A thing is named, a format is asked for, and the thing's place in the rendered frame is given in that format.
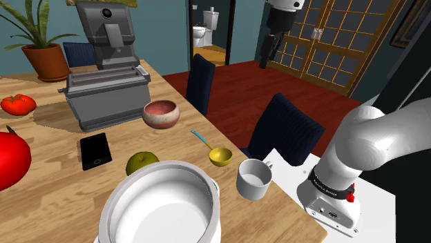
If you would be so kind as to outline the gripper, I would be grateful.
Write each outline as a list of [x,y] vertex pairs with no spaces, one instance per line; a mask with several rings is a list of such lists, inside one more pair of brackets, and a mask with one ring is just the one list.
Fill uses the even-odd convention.
[[296,18],[296,12],[283,11],[271,8],[267,19],[267,27],[270,35],[265,37],[260,49],[259,67],[265,69],[272,52],[277,51],[284,38],[285,32],[289,32]]

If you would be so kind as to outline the white toilet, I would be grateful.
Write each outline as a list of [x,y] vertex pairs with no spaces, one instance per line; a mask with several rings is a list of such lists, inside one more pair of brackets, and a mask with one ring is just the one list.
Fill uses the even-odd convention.
[[193,26],[193,46],[206,47],[213,45],[213,32],[218,26],[219,13],[211,6],[209,10],[203,11],[203,24]]

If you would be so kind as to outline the wooden double door with panes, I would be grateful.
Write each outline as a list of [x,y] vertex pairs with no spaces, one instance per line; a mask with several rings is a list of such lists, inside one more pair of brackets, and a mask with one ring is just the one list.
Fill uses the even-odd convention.
[[351,97],[407,0],[305,0],[275,68]]

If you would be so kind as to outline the dark blue chair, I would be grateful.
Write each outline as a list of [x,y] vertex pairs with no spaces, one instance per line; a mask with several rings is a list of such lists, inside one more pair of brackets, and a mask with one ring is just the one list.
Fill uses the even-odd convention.
[[96,64],[91,43],[63,42],[63,47],[70,68]]
[[315,147],[325,128],[276,93],[260,116],[248,147],[241,151],[262,160],[273,150],[291,166],[300,166]]
[[196,53],[189,72],[185,99],[203,116],[207,116],[215,65]]

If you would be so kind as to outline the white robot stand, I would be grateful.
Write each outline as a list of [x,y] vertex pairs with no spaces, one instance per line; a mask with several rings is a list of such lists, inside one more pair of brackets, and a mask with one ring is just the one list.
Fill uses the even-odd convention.
[[263,162],[272,165],[272,180],[326,231],[322,243],[396,243],[396,198],[364,179],[355,179],[354,203],[360,209],[356,226],[348,221],[340,208],[318,196],[309,196],[307,177],[320,158],[310,154],[301,166],[291,166],[273,149]]

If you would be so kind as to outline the pink and beige bowl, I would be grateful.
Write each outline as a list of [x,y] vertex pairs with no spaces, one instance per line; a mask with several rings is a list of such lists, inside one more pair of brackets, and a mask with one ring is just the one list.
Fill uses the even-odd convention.
[[155,100],[145,105],[142,118],[155,129],[167,129],[174,126],[180,118],[177,104],[170,100]]

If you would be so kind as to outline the grey coffee machine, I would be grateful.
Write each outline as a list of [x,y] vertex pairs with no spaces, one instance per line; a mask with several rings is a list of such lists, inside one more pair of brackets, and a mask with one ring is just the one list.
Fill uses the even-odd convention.
[[135,33],[129,7],[124,3],[76,1],[80,21],[100,70],[138,66],[133,42]]

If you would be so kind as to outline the green apple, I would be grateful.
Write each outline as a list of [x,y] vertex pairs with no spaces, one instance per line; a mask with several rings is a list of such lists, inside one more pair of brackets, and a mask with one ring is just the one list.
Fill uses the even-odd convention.
[[156,162],[159,162],[159,159],[153,153],[147,151],[138,152],[128,160],[125,169],[126,174],[130,175],[140,168]]

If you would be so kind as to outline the large white pot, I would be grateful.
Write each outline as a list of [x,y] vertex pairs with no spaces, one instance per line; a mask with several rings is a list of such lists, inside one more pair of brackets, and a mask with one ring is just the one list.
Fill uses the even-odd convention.
[[220,188],[188,162],[145,166],[110,194],[93,243],[221,243]]

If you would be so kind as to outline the black smartphone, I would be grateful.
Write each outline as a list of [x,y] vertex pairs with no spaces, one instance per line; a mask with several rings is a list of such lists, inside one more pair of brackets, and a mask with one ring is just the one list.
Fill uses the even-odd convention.
[[82,169],[87,171],[112,161],[106,133],[85,137],[79,141]]

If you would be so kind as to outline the potted plant in terracotta pot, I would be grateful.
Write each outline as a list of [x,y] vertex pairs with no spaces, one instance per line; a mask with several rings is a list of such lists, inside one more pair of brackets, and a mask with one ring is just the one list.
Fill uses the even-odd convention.
[[67,61],[56,40],[62,37],[71,37],[71,33],[47,38],[47,25],[50,13],[49,0],[39,0],[37,13],[33,13],[32,0],[24,0],[25,14],[21,14],[4,0],[0,0],[0,7],[11,14],[11,20],[4,15],[0,17],[16,26],[23,33],[20,37],[30,41],[29,44],[16,43],[6,46],[5,51],[20,47],[28,61],[38,74],[38,79],[44,82],[65,80],[71,73]]

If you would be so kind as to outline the small red tomato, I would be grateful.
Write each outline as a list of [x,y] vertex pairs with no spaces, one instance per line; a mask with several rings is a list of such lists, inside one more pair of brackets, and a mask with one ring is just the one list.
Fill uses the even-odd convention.
[[25,116],[35,110],[37,104],[34,99],[27,95],[17,94],[5,97],[0,107],[10,115]]

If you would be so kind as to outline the wooden dining table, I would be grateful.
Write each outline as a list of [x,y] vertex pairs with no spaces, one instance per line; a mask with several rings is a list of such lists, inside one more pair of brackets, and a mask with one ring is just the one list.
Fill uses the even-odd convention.
[[[245,155],[202,116],[156,71],[150,72],[152,99],[169,99],[180,109],[172,128],[156,130],[142,119],[105,129],[112,161],[84,171],[79,141],[84,137],[65,97],[64,82],[46,83],[33,72],[0,76],[0,99],[32,97],[37,108],[24,117],[0,110],[0,131],[11,127],[29,144],[32,164],[13,187],[0,191],[0,243],[93,243],[109,195],[125,178],[130,156],[150,151],[160,160],[180,160],[200,167],[220,186],[222,243],[321,243],[327,231],[279,186],[271,184],[258,201],[236,189]],[[228,148],[223,167],[209,160],[211,149]]]

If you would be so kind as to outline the large red tomato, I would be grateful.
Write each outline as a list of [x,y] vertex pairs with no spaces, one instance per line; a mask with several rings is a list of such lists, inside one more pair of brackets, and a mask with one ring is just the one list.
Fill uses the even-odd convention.
[[8,132],[0,132],[0,191],[19,182],[28,172],[31,152],[27,142],[11,127]]

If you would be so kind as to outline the dark framed wall picture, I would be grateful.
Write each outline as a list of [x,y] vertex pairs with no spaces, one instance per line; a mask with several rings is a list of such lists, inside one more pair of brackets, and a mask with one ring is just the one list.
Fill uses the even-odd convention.
[[431,12],[431,0],[415,0],[390,40],[390,45],[406,48]]

